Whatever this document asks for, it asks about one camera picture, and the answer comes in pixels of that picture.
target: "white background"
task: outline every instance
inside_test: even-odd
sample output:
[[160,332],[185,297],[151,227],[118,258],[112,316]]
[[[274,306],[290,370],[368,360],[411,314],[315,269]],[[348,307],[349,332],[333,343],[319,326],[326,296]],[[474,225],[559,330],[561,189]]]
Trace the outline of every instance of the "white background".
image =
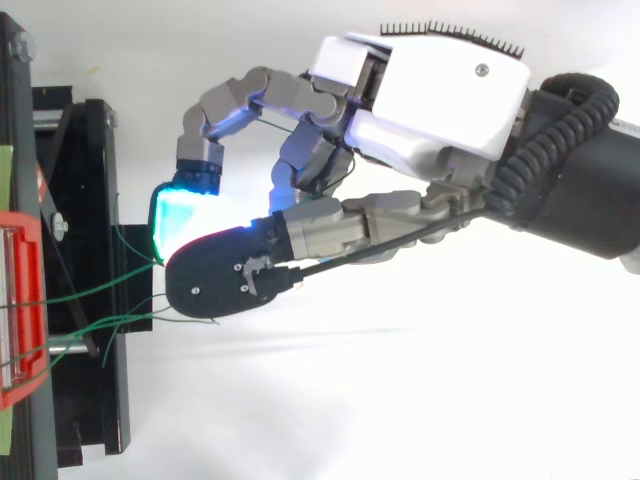
[[[640,123],[640,5],[590,0],[0,0],[38,44],[36,85],[103,98],[120,216],[146,221],[184,111],[255,65],[305,70],[323,36],[451,21],[526,47],[532,86],[603,75]],[[416,61],[428,62],[427,58]],[[286,124],[279,117],[268,117]],[[223,192],[267,208],[282,132],[227,144]],[[424,188],[358,164],[339,196]],[[212,212],[215,215],[238,213]],[[162,272],[156,291],[163,291]],[[133,441],[62,478],[640,477],[640,279],[484,221],[393,262],[345,267],[221,326],[127,337]]]

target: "coiled cable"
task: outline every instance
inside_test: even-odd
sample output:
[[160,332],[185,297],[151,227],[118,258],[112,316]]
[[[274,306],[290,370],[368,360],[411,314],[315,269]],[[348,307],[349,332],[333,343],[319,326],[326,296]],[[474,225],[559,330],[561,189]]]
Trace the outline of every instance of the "coiled cable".
[[513,215],[519,200],[537,179],[606,128],[620,105],[618,94],[611,85],[582,73],[548,78],[540,90],[560,97],[583,94],[585,99],[498,164],[484,200],[488,208],[503,215]]

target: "screw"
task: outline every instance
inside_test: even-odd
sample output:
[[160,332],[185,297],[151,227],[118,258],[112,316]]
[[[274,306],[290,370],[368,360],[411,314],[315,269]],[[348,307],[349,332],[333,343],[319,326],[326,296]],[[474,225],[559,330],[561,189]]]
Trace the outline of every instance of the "screw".
[[69,231],[69,224],[65,222],[60,212],[51,215],[51,231],[53,238],[55,238],[57,242],[61,242],[64,239],[64,234]]
[[476,75],[479,77],[486,77],[489,75],[489,67],[486,63],[481,63],[476,67]]
[[36,42],[29,32],[16,33],[9,46],[11,55],[21,62],[31,62],[36,58]]
[[106,118],[107,127],[114,129],[118,128],[118,112],[115,110],[109,110]]

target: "red plastic holder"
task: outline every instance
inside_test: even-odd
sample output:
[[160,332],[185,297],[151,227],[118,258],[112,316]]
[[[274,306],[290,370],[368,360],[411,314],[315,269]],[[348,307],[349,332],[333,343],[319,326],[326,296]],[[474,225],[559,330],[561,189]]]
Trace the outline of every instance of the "red plastic holder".
[[47,377],[40,229],[38,218],[0,212],[0,305],[8,306],[0,308],[0,410],[33,393]]

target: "blue light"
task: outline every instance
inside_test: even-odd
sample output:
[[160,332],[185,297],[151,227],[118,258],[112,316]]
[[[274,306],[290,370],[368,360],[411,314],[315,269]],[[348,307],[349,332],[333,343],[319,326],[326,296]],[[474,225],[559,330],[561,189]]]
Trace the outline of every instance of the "blue light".
[[153,242],[166,262],[179,248],[197,238],[237,226],[251,226],[223,195],[200,194],[167,187],[158,192]]

